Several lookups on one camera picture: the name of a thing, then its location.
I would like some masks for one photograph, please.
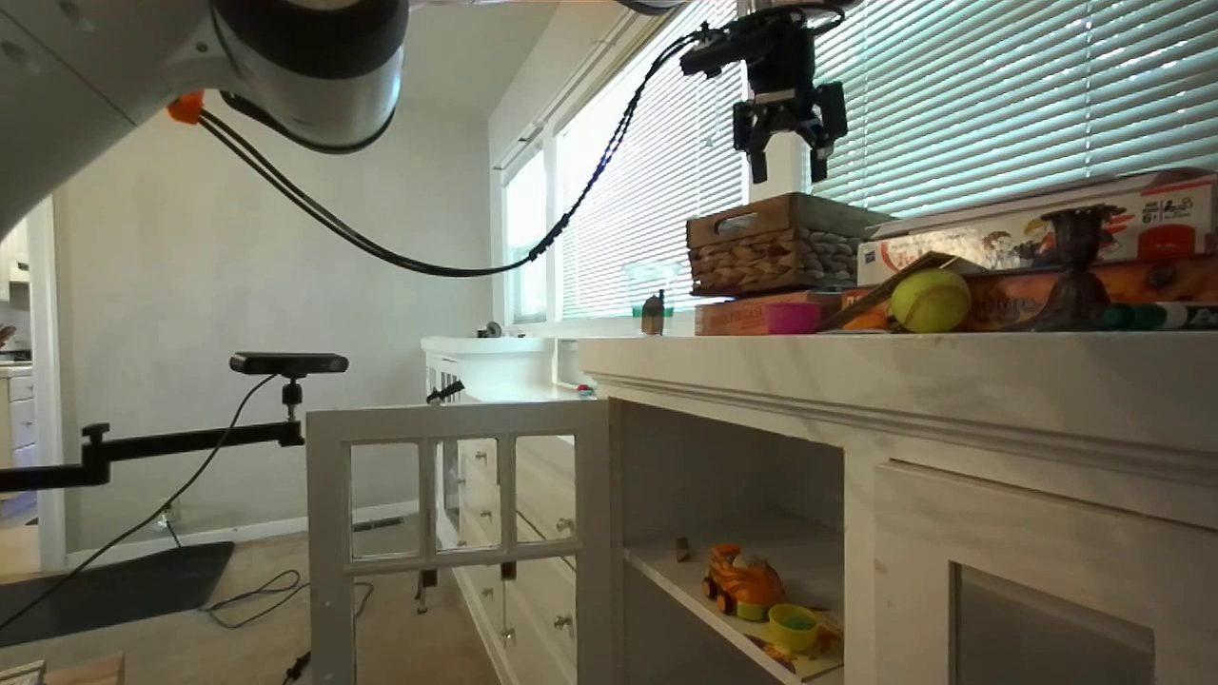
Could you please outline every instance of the white cabinet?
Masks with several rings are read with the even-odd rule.
[[[495,570],[473,570],[473,609],[482,606],[499,642],[521,639],[505,664],[524,682],[1207,685],[1218,672],[1213,343],[584,343],[605,400],[308,414],[313,576],[329,588],[320,682],[355,682],[350,569],[324,552],[346,546],[343,452],[486,438],[495,462],[462,474],[481,485],[457,531],[509,546],[521,569],[547,542],[572,546],[546,555],[554,576],[521,570],[505,589]],[[546,481],[554,467],[528,476],[521,438],[537,434],[554,438],[547,450],[576,447],[576,526],[560,526],[563,489]],[[700,595],[713,546],[771,561],[796,603],[840,621],[840,655],[804,674],[769,658],[752,626]],[[576,569],[576,672],[546,672],[563,664],[546,637],[567,613],[546,595],[572,579],[554,565]],[[1048,651],[1001,651],[1028,632],[1049,637]]]
[[[553,400],[546,339],[425,339],[430,394],[453,380],[453,403]],[[509,441],[514,474],[501,467],[501,441],[457,438],[439,467],[439,514],[453,548],[501,546],[501,500],[514,500],[521,546],[576,537],[576,438],[521,434]],[[576,561],[521,561],[514,569],[453,570],[482,637],[482,647],[509,685],[563,685],[580,674]]]
[[[840,452],[850,685],[1209,685],[1213,343],[1218,337],[645,339],[584,343],[584,368],[627,403]],[[1040,642],[1048,651],[1001,651],[1028,632],[1049,637]],[[1085,668],[1037,672],[1056,655]]]
[[[878,476],[883,682],[1218,674],[1218,531],[916,466]]]
[[[0,365],[0,467],[37,466],[34,373]]]

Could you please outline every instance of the shelf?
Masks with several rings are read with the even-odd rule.
[[[723,616],[703,595],[703,570],[707,570],[707,548],[713,546],[737,546],[747,552],[766,555],[780,579],[788,584],[788,598],[804,603],[812,609],[823,609],[823,603],[812,603],[806,584],[801,579],[840,579],[840,533],[796,521],[788,514],[766,514],[752,521],[717,526],[703,533],[694,533],[694,561],[679,561],[679,542],[656,542],[656,546],[631,546],[626,548],[626,561],[662,595],[671,595],[683,609],[688,609],[700,626],[707,626],[717,637],[723,637],[735,651],[741,651],[751,664],[757,664],[769,678],[784,685],[830,685],[840,672],[840,655],[826,658],[796,658],[793,668],[777,664],[760,639],[766,626],[747,626],[735,616]]]
[[[596,339],[580,343],[580,365],[605,396],[806,441],[837,447],[860,427],[883,441],[1019,447],[1037,462],[1085,450],[1189,474],[1218,456],[1198,403],[1218,386],[1213,343],[1218,333]]]
[[[423,351],[439,359],[528,359],[546,356],[547,339],[423,339]]]
[[[752,685],[766,682],[766,674],[752,664],[723,664],[723,658],[698,658],[671,672],[659,672],[647,682],[731,682],[731,685]]]
[[[713,668],[703,668],[703,664],[698,664],[698,668],[679,668],[679,672],[666,672],[666,674],[659,674],[656,682],[757,682],[757,672],[751,672],[751,668],[721,668],[721,664],[713,664]],[[846,672],[830,672],[830,674],[820,674],[816,678],[816,685],[840,685],[846,682]]]

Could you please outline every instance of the colorful box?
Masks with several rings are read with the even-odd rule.
[[[837,313],[834,297],[812,291],[737,297],[698,310],[698,337],[812,337]]]
[[[960,212],[878,224],[856,254],[860,286],[878,286],[925,253],[960,254],[981,272],[1040,272],[1056,229],[1048,212],[1110,207],[1099,262],[1166,262],[1218,253],[1218,177],[1133,177],[1048,193],[1023,193]]]
[[[694,216],[685,222],[694,294],[851,291],[856,253],[878,222],[891,216],[812,193],[777,193]]]

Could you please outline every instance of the cabinet drawer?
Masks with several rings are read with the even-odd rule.
[[[492,548],[501,542],[501,526],[499,526],[499,491],[486,491],[486,485],[481,476],[467,476],[463,485],[463,500],[462,500],[462,521],[457,533],[467,548]]]
[[[499,485],[482,467],[462,474],[462,503],[499,503]]]
[[[553,642],[553,630],[505,588],[501,655],[519,685],[576,685],[576,664],[563,664]]]
[[[499,584],[499,570],[495,569],[463,569],[462,576],[473,588],[473,598],[463,603],[467,613],[481,613],[486,632],[499,639],[499,632],[501,632],[501,603],[499,603],[501,584]]]
[[[514,589],[537,613],[542,639],[576,672],[576,570],[563,561],[528,561],[519,569]]]
[[[528,438],[519,456],[519,512],[546,542],[576,537],[576,447]]]
[[[499,485],[495,476],[495,441],[462,441],[462,466],[463,466],[463,476],[481,476],[486,485]]]
[[[10,418],[10,450],[34,447],[37,431],[34,431],[34,400],[17,400],[8,409]]]
[[[8,400],[34,400],[34,373],[8,377]]]

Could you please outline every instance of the cabinet door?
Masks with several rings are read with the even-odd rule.
[[[547,576],[528,576],[524,565],[542,565],[546,555],[572,555],[580,565],[576,579],[576,621],[580,626],[580,685],[618,682],[619,672],[619,533],[613,521],[613,466],[608,466],[608,403],[605,400],[576,400],[576,403],[467,403],[467,409],[384,409],[384,410],[313,410],[308,414],[308,576],[315,588],[313,637],[315,637],[315,682],[357,682],[355,664],[355,621],[350,621],[350,576],[360,570],[423,570],[423,569],[467,569],[467,565],[521,565],[521,584],[509,588],[509,616],[521,616],[519,647],[509,651],[509,668],[524,678],[560,674],[537,672],[553,655],[563,655],[567,609],[547,606]],[[519,450],[521,438],[572,438],[576,441],[576,521],[572,537],[542,542],[519,519]],[[450,447],[495,447],[495,462],[473,462],[462,476],[467,481],[467,503],[457,508],[457,533],[467,537],[463,548],[440,548],[439,533],[440,519],[453,508],[440,508],[439,467],[447,466]],[[411,447],[420,452],[420,519],[423,519],[423,552],[411,561],[360,561],[350,552],[350,452],[357,447]]]
[[[34,431],[34,400],[17,400],[8,409],[8,422],[10,422],[10,450],[28,450],[37,441],[37,431]]]
[[[878,682],[1209,685],[1218,533],[878,467]]]

